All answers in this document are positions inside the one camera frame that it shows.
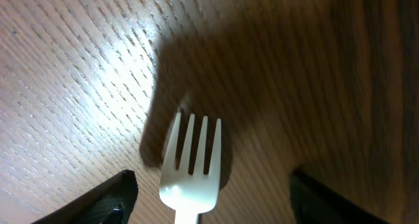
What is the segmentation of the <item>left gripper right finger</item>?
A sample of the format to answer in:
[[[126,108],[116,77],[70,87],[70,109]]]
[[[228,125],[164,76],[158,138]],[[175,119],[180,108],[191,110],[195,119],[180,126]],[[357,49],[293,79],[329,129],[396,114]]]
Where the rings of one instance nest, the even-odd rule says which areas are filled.
[[[293,171],[289,188],[298,224],[385,224],[301,170]]]

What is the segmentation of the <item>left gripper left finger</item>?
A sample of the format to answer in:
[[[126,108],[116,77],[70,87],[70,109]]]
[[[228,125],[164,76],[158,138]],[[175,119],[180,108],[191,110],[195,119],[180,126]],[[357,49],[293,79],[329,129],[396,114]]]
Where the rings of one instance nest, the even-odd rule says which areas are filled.
[[[123,170],[34,223],[127,224],[137,196],[135,172]]]

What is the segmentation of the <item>white plastic fork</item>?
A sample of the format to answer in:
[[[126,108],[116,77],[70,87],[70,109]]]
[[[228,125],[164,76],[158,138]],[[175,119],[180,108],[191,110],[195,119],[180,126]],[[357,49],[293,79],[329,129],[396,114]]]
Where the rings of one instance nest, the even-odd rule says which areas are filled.
[[[188,173],[195,115],[190,115],[179,161],[175,167],[181,113],[175,116],[162,164],[159,197],[175,210],[175,224],[197,224],[198,216],[214,209],[217,204],[221,179],[221,119],[217,119],[209,172],[204,173],[208,118],[202,120],[194,172]]]

